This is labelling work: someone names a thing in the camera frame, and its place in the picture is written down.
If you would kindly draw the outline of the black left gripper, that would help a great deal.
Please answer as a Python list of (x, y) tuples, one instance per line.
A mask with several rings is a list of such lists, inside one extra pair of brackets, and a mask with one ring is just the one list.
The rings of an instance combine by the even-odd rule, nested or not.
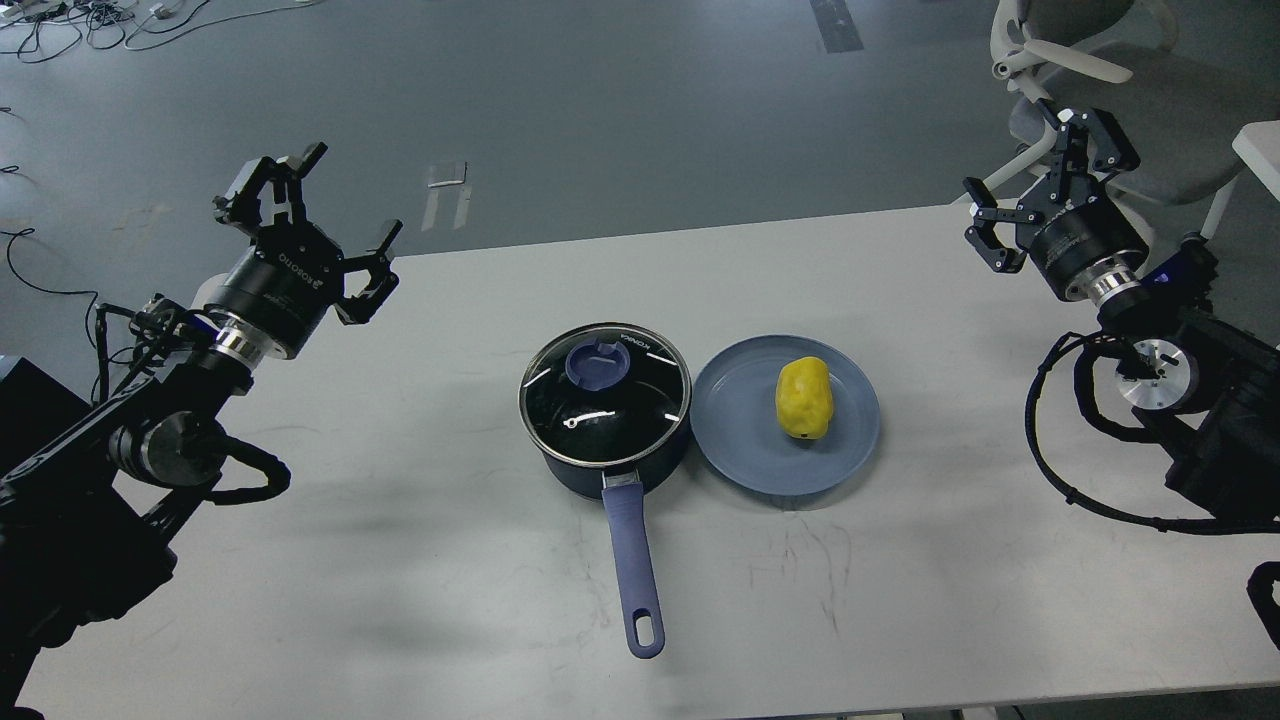
[[(375, 249), (347, 259), (308, 223), (302, 183), (326, 151), (326, 143), (316, 142), (297, 158), (250, 160), (227, 192), (212, 199), (215, 222), (252, 242), (202, 301), (204, 310), (264, 332), (274, 343), (271, 355), (280, 359), (297, 357), (332, 305), (342, 324), (367, 324), (401, 282), (392, 263), (402, 220), (388, 220)], [(339, 269), (343, 275), (364, 272), (367, 283), (338, 301), (343, 291)]]

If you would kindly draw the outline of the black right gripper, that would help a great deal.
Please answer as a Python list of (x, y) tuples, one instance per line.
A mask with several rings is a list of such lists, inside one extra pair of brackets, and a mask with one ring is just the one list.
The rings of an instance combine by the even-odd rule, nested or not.
[[(1043, 211), (1001, 208), (984, 181), (966, 176), (963, 187), (974, 210), (964, 237), (996, 273), (1019, 273), (1028, 255), (1057, 300), (1078, 302), (1085, 299), (1082, 273), (1111, 261), (1135, 270), (1149, 256), (1149, 245), (1130, 218), (1115, 202), (1101, 200), (1107, 183), (1137, 170), (1142, 159), (1110, 111), (1059, 106), (1046, 97), (1036, 108), (1053, 132), (1047, 200), (1055, 208), (1073, 208), (1039, 225)], [(1002, 243), (998, 224), (1033, 225), (1027, 229), (1027, 251)]]

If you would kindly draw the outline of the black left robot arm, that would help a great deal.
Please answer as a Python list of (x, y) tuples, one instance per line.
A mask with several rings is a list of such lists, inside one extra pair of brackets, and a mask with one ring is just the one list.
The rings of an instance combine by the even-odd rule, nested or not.
[(157, 297), (132, 322), (143, 348), (114, 391), (3, 477), (3, 716), (35, 719), (19, 697), (42, 650), (123, 618), (177, 566), (170, 542), (205, 503), (275, 498), (276, 456), (218, 421), (265, 357), (296, 357), (335, 311), (365, 324), (398, 286), (387, 224), (348, 258), (307, 215), (303, 182), (326, 151), (247, 161), (216, 196), (216, 219), (250, 241), (200, 307)]

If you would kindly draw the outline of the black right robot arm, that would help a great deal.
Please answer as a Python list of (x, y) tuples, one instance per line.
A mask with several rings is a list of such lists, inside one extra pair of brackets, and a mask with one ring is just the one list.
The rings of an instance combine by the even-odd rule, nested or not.
[[(991, 270), (1032, 263), (1057, 300), (1097, 311), (1097, 332), (1062, 334), (1030, 383), (1024, 430), (1036, 465), (1068, 503), (1115, 521), (1184, 536), (1276, 533), (1277, 350), (1213, 314), (1219, 261), (1203, 236), (1188, 234), (1165, 263), (1139, 273), (1148, 245), (1107, 192), (1140, 164), (1116, 118), (1046, 99), (1036, 105), (1047, 122), (1048, 170), (1012, 208), (1000, 206), (987, 182), (964, 181), (973, 202), (965, 237)], [(1158, 446), (1171, 462), (1165, 486), (1206, 518), (1126, 512), (1050, 466), (1038, 406), (1069, 354), (1082, 419), (1124, 443)]]

